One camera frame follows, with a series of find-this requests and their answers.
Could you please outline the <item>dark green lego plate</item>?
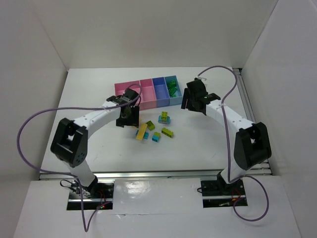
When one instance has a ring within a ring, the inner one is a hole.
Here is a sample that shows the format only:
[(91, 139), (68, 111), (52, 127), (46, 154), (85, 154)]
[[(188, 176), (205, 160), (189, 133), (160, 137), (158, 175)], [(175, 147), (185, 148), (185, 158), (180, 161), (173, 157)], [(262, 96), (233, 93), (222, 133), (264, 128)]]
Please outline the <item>dark green lego plate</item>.
[(176, 97), (177, 88), (170, 88), (168, 92), (171, 98)]

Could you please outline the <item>long yellow lego brick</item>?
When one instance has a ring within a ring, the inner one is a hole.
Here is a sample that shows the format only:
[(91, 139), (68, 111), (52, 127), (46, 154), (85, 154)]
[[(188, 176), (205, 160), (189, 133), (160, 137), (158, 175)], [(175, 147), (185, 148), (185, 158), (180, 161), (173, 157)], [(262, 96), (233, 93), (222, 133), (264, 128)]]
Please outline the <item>long yellow lego brick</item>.
[(148, 127), (148, 125), (146, 123), (142, 124), (139, 127), (138, 133), (136, 135), (136, 139), (137, 140), (143, 140), (143, 137), (144, 137), (144, 135), (146, 133), (147, 127)]

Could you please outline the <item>lime square lego brick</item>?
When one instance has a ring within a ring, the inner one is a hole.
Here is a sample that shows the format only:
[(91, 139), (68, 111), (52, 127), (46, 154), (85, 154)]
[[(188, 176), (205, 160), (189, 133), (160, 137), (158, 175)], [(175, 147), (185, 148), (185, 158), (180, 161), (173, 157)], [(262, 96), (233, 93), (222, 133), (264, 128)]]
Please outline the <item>lime square lego brick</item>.
[(161, 113), (161, 120), (162, 121), (167, 121), (168, 118), (168, 112), (162, 112)]

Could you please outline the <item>turquoise arch lego brick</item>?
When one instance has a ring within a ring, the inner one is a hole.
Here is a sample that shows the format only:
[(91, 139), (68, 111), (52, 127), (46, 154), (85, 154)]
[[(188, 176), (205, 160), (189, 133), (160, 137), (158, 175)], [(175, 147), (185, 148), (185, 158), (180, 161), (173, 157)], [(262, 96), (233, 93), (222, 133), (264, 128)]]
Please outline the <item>turquoise arch lego brick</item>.
[(170, 116), (166, 116), (166, 117), (159, 116), (158, 117), (158, 123), (170, 124)]

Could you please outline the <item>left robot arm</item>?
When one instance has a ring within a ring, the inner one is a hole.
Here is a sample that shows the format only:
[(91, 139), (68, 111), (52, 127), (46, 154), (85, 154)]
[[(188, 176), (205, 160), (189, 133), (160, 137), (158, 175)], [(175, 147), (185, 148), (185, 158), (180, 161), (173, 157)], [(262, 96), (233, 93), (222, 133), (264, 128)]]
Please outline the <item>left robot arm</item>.
[(140, 93), (127, 88), (122, 95), (107, 98), (97, 110), (74, 120), (63, 118), (58, 123), (51, 152), (67, 164), (90, 195), (95, 195), (101, 187), (86, 161), (89, 138), (111, 121), (118, 127), (138, 126), (139, 98)]

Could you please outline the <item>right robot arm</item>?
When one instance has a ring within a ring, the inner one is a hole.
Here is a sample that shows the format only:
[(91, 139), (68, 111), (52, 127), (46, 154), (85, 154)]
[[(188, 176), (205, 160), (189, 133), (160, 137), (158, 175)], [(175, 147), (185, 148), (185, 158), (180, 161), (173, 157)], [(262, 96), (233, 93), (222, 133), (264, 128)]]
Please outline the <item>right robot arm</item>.
[(200, 112), (220, 123), (226, 133), (228, 166), (217, 174), (216, 181), (202, 192), (212, 195), (229, 195), (239, 180), (253, 166), (272, 155), (267, 127), (252, 122), (228, 107), (215, 93), (208, 93), (200, 79), (187, 83), (182, 109)]

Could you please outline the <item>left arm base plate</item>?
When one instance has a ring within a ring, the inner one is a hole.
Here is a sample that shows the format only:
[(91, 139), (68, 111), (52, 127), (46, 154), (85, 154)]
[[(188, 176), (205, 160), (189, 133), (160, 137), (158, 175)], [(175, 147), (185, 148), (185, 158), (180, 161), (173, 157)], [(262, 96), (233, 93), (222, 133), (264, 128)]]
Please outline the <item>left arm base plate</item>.
[[(61, 187), (69, 189), (67, 211), (81, 210), (80, 189), (77, 181), (62, 179), (59, 184)], [(113, 181), (99, 182), (97, 190), (91, 193), (83, 190), (84, 210), (95, 210), (98, 206), (100, 206), (100, 210), (112, 210), (113, 192)]]

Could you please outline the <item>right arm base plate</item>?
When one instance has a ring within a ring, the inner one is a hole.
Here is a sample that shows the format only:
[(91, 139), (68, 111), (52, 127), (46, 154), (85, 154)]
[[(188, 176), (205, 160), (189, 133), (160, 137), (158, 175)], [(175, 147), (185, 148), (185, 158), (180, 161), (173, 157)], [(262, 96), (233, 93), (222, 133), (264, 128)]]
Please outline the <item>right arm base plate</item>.
[(204, 208), (248, 206), (244, 184), (241, 180), (229, 187), (221, 188), (215, 180), (202, 180), (197, 192), (202, 195)]

